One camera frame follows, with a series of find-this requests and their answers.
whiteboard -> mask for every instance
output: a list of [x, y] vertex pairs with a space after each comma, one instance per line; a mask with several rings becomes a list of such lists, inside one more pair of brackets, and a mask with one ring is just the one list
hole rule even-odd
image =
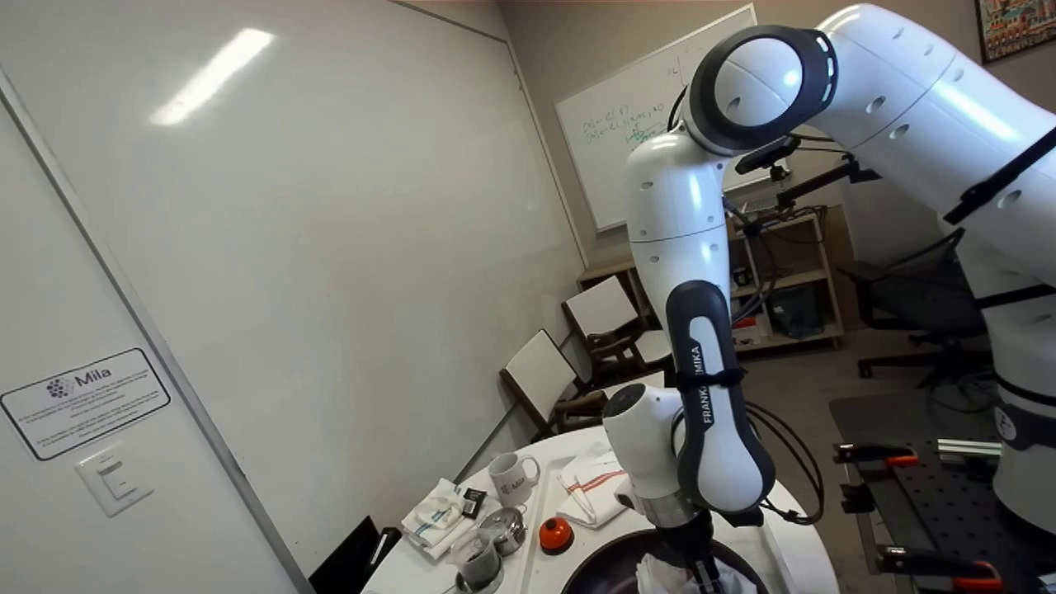
[[[581, 269], [505, 42], [381, 0], [0, 17], [3, 69], [303, 571], [465, 466]], [[268, 54], [152, 126], [241, 28]]]
[[[700, 60], [719, 39], [752, 25], [757, 6], [746, 3], [556, 102], [563, 141], [587, 193], [596, 230], [609, 230], [626, 220], [626, 156], [666, 130], [666, 114], [678, 90], [691, 87]], [[735, 175], [726, 170], [726, 193], [752, 183], [765, 183], [765, 173]]]

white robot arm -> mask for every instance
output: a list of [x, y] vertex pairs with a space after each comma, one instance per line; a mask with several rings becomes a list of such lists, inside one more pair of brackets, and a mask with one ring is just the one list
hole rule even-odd
[[[1056, 534], [1056, 119], [931, 31], [867, 3], [819, 31], [730, 36], [687, 90], [687, 126], [631, 156], [633, 263], [678, 369], [675, 395], [620, 392], [604, 422], [631, 461], [633, 503], [652, 526], [672, 526], [672, 508], [752, 513], [773, 487], [735, 387], [722, 162], [794, 126], [829, 131], [966, 228], [971, 286], [997, 304], [988, 312], [1005, 437], [997, 494]], [[687, 414], [683, 438], [633, 438], [649, 422], [670, 427], [672, 407]]]

white panel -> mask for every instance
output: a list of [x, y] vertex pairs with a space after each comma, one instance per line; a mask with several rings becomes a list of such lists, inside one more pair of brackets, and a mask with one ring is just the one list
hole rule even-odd
[[[274, 42], [148, 116], [236, 31]], [[505, 42], [370, 0], [13, 0], [0, 63], [299, 567], [500, 421], [576, 258]]]
[[[626, 156], [666, 130], [670, 106], [694, 79], [700, 60], [719, 39], [752, 25], [757, 6], [746, 3], [556, 102], [561, 130], [596, 230], [620, 228], [626, 220]], [[726, 193], [752, 183], [765, 183], [765, 173], [735, 175], [726, 170]]]
[[[73, 228], [7, 109], [0, 109], [0, 395], [137, 346], [128, 312]], [[122, 428], [33, 456], [0, 414], [0, 592], [11, 594], [280, 594], [292, 592], [221, 461], [171, 404]], [[152, 490], [110, 519], [79, 461], [122, 443], [136, 487]]]

cup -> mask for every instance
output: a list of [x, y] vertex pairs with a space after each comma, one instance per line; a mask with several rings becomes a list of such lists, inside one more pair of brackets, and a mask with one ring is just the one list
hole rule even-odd
[[480, 534], [491, 538], [500, 558], [516, 554], [527, 534], [519, 508], [498, 508], [480, 522]]
[[520, 503], [527, 503], [541, 470], [532, 456], [500, 451], [491, 459], [489, 476], [500, 508], [519, 508]]
[[500, 554], [494, 553], [491, 538], [474, 534], [465, 545], [465, 561], [457, 571], [457, 592], [491, 592], [500, 575]]

label on wall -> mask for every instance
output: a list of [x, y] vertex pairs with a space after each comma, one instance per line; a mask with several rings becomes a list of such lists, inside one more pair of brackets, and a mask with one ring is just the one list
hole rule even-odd
[[128, 427], [160, 407], [169, 392], [142, 350], [31, 382], [0, 395], [40, 461]]

